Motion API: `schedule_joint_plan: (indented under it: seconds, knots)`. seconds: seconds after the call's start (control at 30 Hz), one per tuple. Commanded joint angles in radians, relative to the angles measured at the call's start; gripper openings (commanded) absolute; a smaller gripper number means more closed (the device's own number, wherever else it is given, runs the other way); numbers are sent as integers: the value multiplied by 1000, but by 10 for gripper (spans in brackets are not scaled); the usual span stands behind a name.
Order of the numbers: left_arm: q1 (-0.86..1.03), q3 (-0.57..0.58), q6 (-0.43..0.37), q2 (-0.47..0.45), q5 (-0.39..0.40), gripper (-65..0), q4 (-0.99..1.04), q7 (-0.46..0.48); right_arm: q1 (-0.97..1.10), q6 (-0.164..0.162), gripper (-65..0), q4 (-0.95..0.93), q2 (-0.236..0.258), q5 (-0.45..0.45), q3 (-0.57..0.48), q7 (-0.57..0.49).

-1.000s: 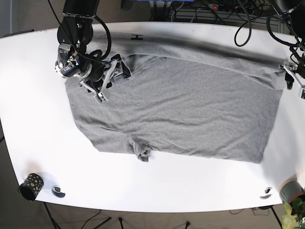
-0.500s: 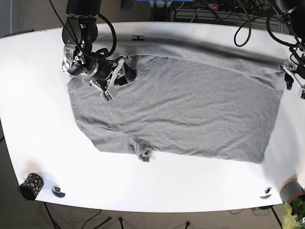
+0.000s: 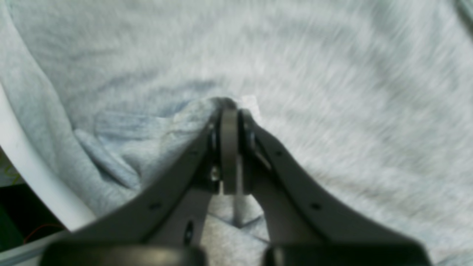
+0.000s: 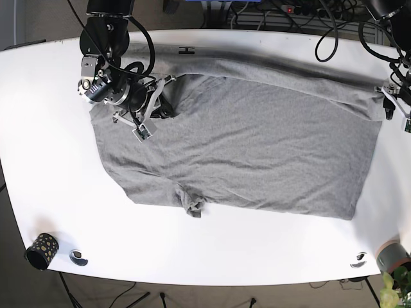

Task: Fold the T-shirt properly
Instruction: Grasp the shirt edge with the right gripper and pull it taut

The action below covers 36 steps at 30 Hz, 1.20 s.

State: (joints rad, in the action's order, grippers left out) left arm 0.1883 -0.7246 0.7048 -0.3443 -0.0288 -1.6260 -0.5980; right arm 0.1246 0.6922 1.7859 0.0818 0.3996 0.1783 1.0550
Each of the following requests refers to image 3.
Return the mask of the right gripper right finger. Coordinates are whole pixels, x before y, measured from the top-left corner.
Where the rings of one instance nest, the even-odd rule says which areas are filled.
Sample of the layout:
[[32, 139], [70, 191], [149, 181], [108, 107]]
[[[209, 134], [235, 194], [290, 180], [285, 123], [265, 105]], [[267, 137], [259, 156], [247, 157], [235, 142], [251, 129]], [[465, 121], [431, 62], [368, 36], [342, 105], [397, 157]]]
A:
[[270, 245], [263, 266], [429, 266], [416, 240], [332, 196], [282, 143], [238, 112], [242, 190], [262, 207]]

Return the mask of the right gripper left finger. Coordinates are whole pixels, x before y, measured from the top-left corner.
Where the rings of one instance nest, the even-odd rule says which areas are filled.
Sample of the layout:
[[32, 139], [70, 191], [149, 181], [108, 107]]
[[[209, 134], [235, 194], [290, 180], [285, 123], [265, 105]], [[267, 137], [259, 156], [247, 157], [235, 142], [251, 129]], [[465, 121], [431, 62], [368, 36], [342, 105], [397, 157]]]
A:
[[148, 189], [51, 244], [42, 266], [206, 266], [199, 247], [211, 197], [238, 191], [238, 112], [213, 116]]

